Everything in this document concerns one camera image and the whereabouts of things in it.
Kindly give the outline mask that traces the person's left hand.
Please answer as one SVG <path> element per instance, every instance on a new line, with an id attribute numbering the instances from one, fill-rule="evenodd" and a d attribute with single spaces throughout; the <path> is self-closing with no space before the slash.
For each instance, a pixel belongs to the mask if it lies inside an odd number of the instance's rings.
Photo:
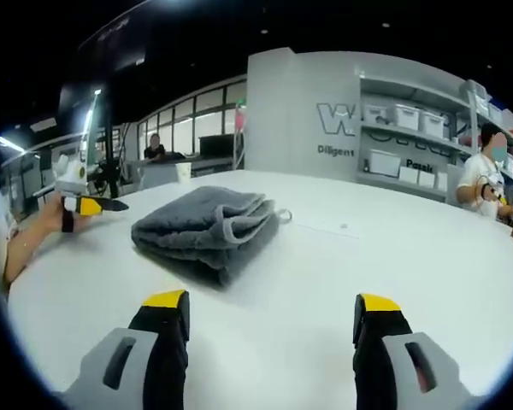
<path id="1" fill-rule="evenodd" d="M 62 204 L 62 196 L 55 194 L 39 212 L 35 222 L 46 234 L 52 232 L 74 233 L 84 230 L 93 220 L 91 216 L 80 216 L 75 214 L 66 217 L 68 212 Z"/>

